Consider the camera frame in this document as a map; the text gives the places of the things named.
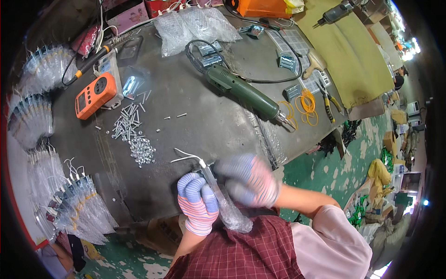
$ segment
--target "yellow-handled pliers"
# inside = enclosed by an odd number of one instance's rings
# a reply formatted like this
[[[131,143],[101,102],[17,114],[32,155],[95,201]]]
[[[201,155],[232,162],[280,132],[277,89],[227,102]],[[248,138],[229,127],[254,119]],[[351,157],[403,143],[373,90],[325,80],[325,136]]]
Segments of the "yellow-handled pliers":
[[[325,111],[327,113],[328,119],[330,120],[331,123],[334,123],[335,118],[333,117],[333,113],[331,112],[330,101],[334,103],[339,113],[342,113],[341,105],[334,97],[330,95],[330,93],[328,93],[328,91],[325,89],[324,83],[320,78],[319,82],[316,81],[316,84],[318,85],[319,89],[321,90],[322,96],[324,97]]]

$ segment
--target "workbench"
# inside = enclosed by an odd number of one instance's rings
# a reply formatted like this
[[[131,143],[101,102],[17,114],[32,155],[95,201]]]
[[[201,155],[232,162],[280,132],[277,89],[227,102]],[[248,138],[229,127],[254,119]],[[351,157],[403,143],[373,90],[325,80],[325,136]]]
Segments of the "workbench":
[[[251,24],[233,17],[228,17],[228,20],[236,28]],[[288,28],[298,30],[296,26]],[[155,34],[153,25],[141,27],[138,35],[144,40],[138,60],[133,65],[149,73],[144,89],[140,91],[152,90],[152,93],[144,104],[146,112],[139,111],[143,122],[139,130],[156,148],[155,163],[145,164],[140,169],[130,157],[130,145],[122,142],[121,138],[111,138],[113,123],[118,119],[121,108],[132,102],[130,99],[125,98],[117,109],[100,109],[88,120],[76,118],[74,98],[95,78],[92,71],[58,94],[53,102],[54,135],[50,138],[51,143],[62,161],[75,157],[73,165],[85,167],[85,173],[93,177],[99,194],[120,226],[174,216],[180,212],[177,181],[196,169],[198,163],[194,160],[169,163],[180,157],[174,147],[196,154],[206,162],[229,154],[252,152],[264,157],[275,169],[309,150],[347,119],[332,105],[336,120],[332,125],[325,113],[322,95],[317,92],[314,95],[319,115],[317,126],[303,123],[297,111],[298,130],[293,133],[289,127],[263,121],[240,105],[238,100],[220,95],[195,70],[184,52],[162,58],[162,41]],[[258,40],[246,35],[242,37],[232,44],[222,43],[222,54],[233,70],[254,79],[278,80],[294,76],[290,70],[277,66],[277,47],[266,33]],[[123,76],[124,70],[125,67],[120,67],[123,85],[127,80]],[[294,84],[297,81],[253,86],[274,101],[280,101],[284,100],[284,88]],[[334,85],[327,90],[340,101]],[[142,96],[137,97],[135,103],[140,101]]]

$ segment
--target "work glove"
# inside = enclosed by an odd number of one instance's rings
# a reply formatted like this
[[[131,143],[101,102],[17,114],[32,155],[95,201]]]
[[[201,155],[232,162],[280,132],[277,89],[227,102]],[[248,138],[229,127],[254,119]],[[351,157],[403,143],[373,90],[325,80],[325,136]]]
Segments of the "work glove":
[[[178,204],[188,216],[186,228],[199,236],[212,230],[212,223],[219,216],[219,206],[214,192],[206,180],[197,173],[188,173],[177,183]]]
[[[282,187],[271,168],[250,153],[224,158],[216,162],[214,171],[228,178],[229,194],[249,207],[272,207]]]

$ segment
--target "pink shirt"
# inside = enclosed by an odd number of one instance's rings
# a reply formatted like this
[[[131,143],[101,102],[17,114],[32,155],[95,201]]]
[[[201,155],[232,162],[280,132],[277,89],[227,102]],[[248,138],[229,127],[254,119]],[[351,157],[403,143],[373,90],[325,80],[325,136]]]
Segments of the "pink shirt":
[[[323,206],[312,228],[291,224],[297,264],[305,279],[362,279],[372,258],[372,250],[334,205]]]

